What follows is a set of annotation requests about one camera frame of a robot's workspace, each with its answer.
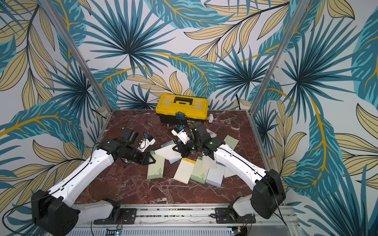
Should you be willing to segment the yellow topped cream memo pad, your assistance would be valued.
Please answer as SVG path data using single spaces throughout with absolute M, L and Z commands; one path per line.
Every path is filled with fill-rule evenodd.
M 196 162 L 188 158 L 182 158 L 173 177 L 174 180 L 188 184 Z

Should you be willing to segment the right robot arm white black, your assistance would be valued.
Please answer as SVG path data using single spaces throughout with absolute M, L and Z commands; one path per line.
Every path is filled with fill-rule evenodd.
M 257 213 L 269 219 L 276 214 L 281 216 L 279 206 L 286 199 L 280 174 L 271 169 L 260 168 L 234 151 L 225 141 L 211 135 L 205 125 L 194 122 L 189 125 L 190 134 L 185 126 L 177 125 L 172 134 L 178 138 L 173 150 L 182 157 L 199 152 L 230 169 L 252 190 L 252 194 L 232 201 L 229 215 L 233 219 Z

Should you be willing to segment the torn white grid page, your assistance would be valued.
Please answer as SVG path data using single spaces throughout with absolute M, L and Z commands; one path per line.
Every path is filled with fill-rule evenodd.
M 228 167 L 225 168 L 225 171 L 224 171 L 224 174 L 223 174 L 224 178 L 229 178 L 229 177 L 232 177 L 232 176 L 235 176 L 235 175 L 236 174 L 231 169 L 229 169 Z

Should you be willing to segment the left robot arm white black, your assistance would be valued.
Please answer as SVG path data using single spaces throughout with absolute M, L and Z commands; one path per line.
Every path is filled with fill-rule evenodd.
M 73 228 L 88 222 L 119 223 L 121 207 L 113 200 L 77 205 L 83 190 L 117 160 L 139 165 L 154 164 L 150 152 L 134 147 L 139 133 L 126 128 L 120 137 L 99 143 L 91 156 L 76 170 L 48 190 L 31 197 L 32 222 L 53 236 L 65 236 Z

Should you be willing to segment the grey white memo pad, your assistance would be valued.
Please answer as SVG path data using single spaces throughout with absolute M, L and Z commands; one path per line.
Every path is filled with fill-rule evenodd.
M 224 165 L 219 163 L 216 164 L 216 168 L 210 168 L 205 183 L 221 188 L 225 168 Z

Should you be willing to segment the torn cream memo page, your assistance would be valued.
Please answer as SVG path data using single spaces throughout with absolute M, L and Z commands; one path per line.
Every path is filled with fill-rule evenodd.
M 216 169 L 217 168 L 217 162 L 213 160 L 209 156 L 203 156 L 202 157 L 202 168 L 207 168 L 207 169 Z

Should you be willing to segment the small green memo pad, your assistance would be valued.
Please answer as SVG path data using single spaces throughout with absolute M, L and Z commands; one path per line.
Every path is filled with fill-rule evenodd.
M 165 159 L 151 151 L 151 156 L 155 159 L 155 163 L 148 165 L 147 179 L 160 179 L 163 178 Z

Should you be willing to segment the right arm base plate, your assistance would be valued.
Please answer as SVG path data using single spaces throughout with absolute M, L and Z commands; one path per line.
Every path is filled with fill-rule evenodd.
M 228 207 L 217 207 L 215 213 L 211 214 L 217 224 L 255 224 L 254 214 L 239 216 L 233 209 Z

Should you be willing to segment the pink memo pad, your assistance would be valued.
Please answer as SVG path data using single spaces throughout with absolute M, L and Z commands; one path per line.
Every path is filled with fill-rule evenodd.
M 211 130 L 209 130 L 209 129 L 206 129 L 206 130 L 207 130 L 207 132 L 209 133 L 209 135 L 210 135 L 211 138 L 215 138 L 215 137 L 217 137 L 217 134 L 214 133 L 213 131 L 211 131 Z

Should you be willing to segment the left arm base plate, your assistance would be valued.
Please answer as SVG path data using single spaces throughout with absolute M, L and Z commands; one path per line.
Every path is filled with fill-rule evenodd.
M 136 218 L 136 208 L 119 208 L 112 210 L 110 216 L 105 219 L 95 220 L 95 225 L 133 225 Z

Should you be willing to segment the large green memo pad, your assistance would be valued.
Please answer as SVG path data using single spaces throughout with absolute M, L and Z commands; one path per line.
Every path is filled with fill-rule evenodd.
M 200 184 L 205 184 L 207 175 L 209 173 L 209 168 L 203 167 L 202 164 L 202 157 L 198 157 L 190 176 L 190 180 L 198 182 Z

